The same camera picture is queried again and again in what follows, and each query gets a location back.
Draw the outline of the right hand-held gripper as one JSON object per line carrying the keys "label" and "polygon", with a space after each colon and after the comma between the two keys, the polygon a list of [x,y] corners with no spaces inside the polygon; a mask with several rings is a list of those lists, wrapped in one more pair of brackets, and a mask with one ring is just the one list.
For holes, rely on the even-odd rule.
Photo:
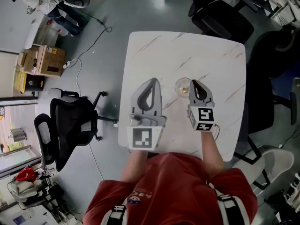
{"label": "right hand-held gripper", "polygon": [[191,80],[187,117],[194,131],[214,132],[219,129],[214,119],[211,90],[198,80]]}

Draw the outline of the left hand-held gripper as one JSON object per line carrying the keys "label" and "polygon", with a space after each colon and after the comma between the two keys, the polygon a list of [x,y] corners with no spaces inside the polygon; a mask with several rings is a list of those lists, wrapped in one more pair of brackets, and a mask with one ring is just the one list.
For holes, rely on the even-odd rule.
{"label": "left hand-held gripper", "polygon": [[157,78],[144,82],[132,95],[128,146],[131,150],[154,150],[160,142],[167,117],[162,115],[161,86]]}

